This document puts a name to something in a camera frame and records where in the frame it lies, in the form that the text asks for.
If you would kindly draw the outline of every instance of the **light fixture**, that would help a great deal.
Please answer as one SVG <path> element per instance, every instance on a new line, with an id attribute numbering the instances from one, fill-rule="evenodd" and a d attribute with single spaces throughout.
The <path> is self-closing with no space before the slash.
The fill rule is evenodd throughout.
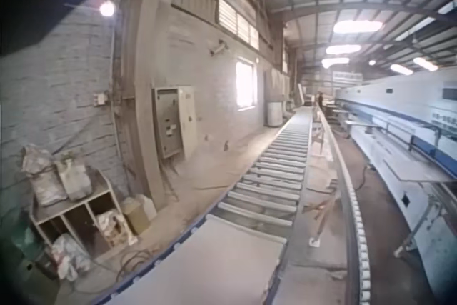
<path id="1" fill-rule="evenodd" d="M 332 59 L 323 59 L 322 66 L 327 69 L 334 64 L 348 64 L 349 61 L 350 60 L 348 57 L 334 57 Z"/>
<path id="2" fill-rule="evenodd" d="M 438 69 L 437 66 L 435 66 L 431 62 L 428 62 L 423 57 L 416 57 L 413 61 L 415 64 L 418 64 L 422 68 L 428 69 L 429 71 L 436 71 Z"/>
<path id="3" fill-rule="evenodd" d="M 326 49 L 327 54 L 339 55 L 339 54 L 350 54 L 355 53 L 362 49 L 358 44 L 344 44 L 342 46 L 329 46 Z"/>
<path id="4" fill-rule="evenodd" d="M 396 71 L 397 73 L 405 74 L 405 75 L 412 75 L 413 71 L 407 69 L 406 67 L 400 66 L 399 64 L 392 64 L 391 69 Z"/>
<path id="5" fill-rule="evenodd" d="M 333 27 L 337 34 L 352 34 L 356 32 L 375 32 L 383 27 L 380 21 L 339 21 Z"/>
<path id="6" fill-rule="evenodd" d="M 100 13 L 104 17 L 111 17 L 114 15 L 116 7 L 110 0 L 104 1 L 99 7 Z"/>

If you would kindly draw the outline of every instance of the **electrical cabinet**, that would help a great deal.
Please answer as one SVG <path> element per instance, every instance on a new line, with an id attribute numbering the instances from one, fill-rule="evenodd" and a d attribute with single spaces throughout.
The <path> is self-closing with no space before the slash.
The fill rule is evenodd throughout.
<path id="1" fill-rule="evenodd" d="M 187 159 L 196 147 L 194 88 L 161 87 L 153 90 L 154 122 L 162 159 L 181 152 Z"/>

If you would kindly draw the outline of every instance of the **person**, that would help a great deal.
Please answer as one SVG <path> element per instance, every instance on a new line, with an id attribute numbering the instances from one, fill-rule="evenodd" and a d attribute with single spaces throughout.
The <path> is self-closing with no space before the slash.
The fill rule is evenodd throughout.
<path id="1" fill-rule="evenodd" d="M 319 97 L 317 98 L 317 104 L 319 107 L 322 109 L 322 101 L 323 101 L 323 95 L 322 92 L 319 92 Z"/>

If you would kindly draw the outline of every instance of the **louvered window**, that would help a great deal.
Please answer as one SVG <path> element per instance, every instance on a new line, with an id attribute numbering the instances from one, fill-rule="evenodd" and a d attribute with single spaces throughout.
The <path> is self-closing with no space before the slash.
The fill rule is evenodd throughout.
<path id="1" fill-rule="evenodd" d="M 236 29 L 236 11 L 224 0 L 219 0 L 219 23 L 235 35 L 238 34 L 238 30 Z"/>
<path id="2" fill-rule="evenodd" d="M 219 0 L 219 24 L 258 49 L 258 31 L 224 0 Z"/>

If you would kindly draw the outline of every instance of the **concrete floor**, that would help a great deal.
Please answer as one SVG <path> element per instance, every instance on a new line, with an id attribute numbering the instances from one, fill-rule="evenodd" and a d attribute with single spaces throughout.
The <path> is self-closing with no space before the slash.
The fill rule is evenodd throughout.
<path id="1" fill-rule="evenodd" d="M 271 143 L 278 129 L 262 128 L 233 142 L 227 151 L 211 144 L 201 146 L 189 161 L 174 168 L 167 168 L 172 190 L 167 191 L 168 206 L 162 209 L 147 230 L 141 233 L 139 242 L 125 249 L 112 251 L 100 265 L 78 278 L 74 287 L 64 282 L 55 305 L 88 304 L 116 283 L 121 260 L 135 252 L 146 250 L 155 256 L 194 221 L 252 165 L 258 155 Z"/>
<path id="2" fill-rule="evenodd" d="M 352 140 L 335 136 L 356 188 L 368 161 Z M 366 182 L 357 191 L 357 198 L 370 256 L 371 304 L 435 304 L 417 251 L 408 253 L 405 259 L 393 256 L 410 229 L 376 171 L 367 169 Z"/>
<path id="3" fill-rule="evenodd" d="M 116 280 L 121 258 L 145 249 L 151 255 L 164 250 L 179 234 L 225 191 L 270 144 L 277 129 L 264 128 L 231 145 L 228 151 L 206 146 L 188 162 L 175 170 L 168 169 L 173 191 L 169 189 L 169 205 L 160 211 L 150 227 L 140 235 L 138 244 L 118 251 L 94 266 L 76 283 L 76 289 L 63 284 L 55 304 L 87 304 L 100 291 Z M 337 136 L 353 184 L 361 183 L 366 160 L 358 147 L 348 139 Z M 302 212 L 307 204 L 317 204 L 328 195 L 312 191 L 328 191 L 326 187 L 336 178 L 329 163 L 329 147 L 313 143 L 307 167 L 307 189 L 303 190 L 299 213 L 287 254 L 288 263 L 275 298 L 275 305 L 344 303 L 346 287 L 346 237 L 341 202 L 329 216 L 321 235 L 321 246 L 312 248 L 309 238 L 317 232 L 317 211 Z M 358 191 L 371 262 L 371 304 L 421 305 L 434 304 L 420 259 L 410 253 L 408 260 L 396 259 L 393 251 L 408 235 L 409 228 L 394 200 L 375 171 L 366 172 L 366 183 Z"/>

